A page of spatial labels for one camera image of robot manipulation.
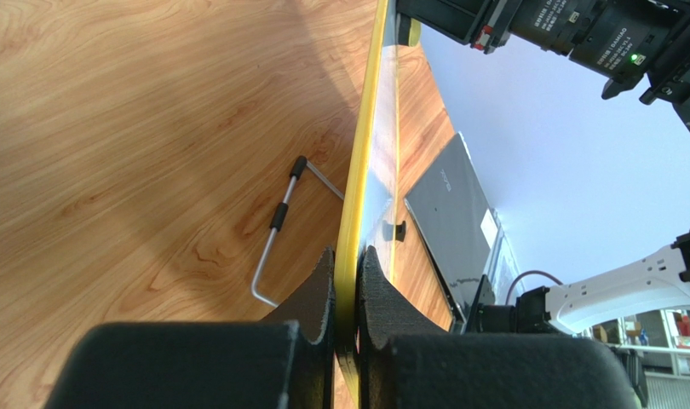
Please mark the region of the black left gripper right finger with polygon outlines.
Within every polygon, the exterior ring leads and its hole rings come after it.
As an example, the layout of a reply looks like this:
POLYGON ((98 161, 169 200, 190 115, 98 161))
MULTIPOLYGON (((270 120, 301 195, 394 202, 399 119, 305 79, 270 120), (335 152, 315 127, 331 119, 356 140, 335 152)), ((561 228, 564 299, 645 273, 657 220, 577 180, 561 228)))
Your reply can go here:
POLYGON ((384 277, 377 251, 359 268, 359 404, 363 408, 636 408, 615 354, 589 339, 457 335, 384 277))

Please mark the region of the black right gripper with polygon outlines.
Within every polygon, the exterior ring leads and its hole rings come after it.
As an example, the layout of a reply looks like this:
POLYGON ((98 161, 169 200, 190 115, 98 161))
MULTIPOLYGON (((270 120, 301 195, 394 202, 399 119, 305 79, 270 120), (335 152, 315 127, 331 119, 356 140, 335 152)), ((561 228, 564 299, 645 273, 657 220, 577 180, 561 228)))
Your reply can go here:
POLYGON ((601 97, 650 86, 690 133, 690 1, 398 1, 398 13, 488 55, 516 36, 607 78, 601 97))

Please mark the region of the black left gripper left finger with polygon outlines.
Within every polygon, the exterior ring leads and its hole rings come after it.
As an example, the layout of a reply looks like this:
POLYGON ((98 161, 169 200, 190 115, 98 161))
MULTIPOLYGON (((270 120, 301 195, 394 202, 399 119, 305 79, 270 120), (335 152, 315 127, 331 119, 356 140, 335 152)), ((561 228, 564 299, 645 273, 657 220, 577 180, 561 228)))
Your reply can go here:
POLYGON ((249 322, 115 322, 70 353, 49 408, 329 408, 335 253, 249 322))

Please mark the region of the yellow framed whiteboard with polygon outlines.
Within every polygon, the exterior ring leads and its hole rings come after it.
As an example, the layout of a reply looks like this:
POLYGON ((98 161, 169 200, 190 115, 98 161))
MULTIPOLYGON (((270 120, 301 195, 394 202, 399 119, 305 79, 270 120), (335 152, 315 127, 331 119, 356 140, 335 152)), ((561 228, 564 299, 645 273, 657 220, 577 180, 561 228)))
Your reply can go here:
POLYGON ((394 1, 377 2, 335 251, 335 353, 357 407, 362 396, 357 276, 366 251, 375 250, 383 275, 394 277, 400 169, 399 23, 394 1))

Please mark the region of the yellow bone shaped eraser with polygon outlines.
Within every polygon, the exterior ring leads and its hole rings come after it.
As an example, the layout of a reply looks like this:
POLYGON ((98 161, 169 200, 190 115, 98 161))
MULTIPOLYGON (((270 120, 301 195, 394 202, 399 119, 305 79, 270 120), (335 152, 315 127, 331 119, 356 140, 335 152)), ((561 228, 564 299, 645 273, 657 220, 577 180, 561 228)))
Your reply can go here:
POLYGON ((397 43, 400 46, 415 47, 418 45, 421 37, 421 23, 413 20, 411 17, 398 14, 397 15, 397 43))

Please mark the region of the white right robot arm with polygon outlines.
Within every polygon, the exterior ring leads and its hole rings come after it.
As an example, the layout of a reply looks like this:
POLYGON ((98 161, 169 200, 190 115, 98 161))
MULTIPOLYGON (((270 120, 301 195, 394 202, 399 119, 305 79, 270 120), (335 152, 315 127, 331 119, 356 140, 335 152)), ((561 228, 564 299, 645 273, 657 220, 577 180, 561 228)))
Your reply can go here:
MULTIPOLYGON (((485 54, 517 36, 607 78, 603 99, 648 78, 643 104, 670 102, 690 130, 690 1, 399 1, 405 20, 485 54)), ((630 314, 690 306, 690 231, 650 256, 573 284, 542 286, 497 305, 486 276, 459 279, 464 257, 446 243, 472 229, 484 200, 447 195, 430 170, 407 195, 455 315, 435 343, 437 401, 467 408, 635 408, 647 398, 639 359, 581 338, 630 314)))

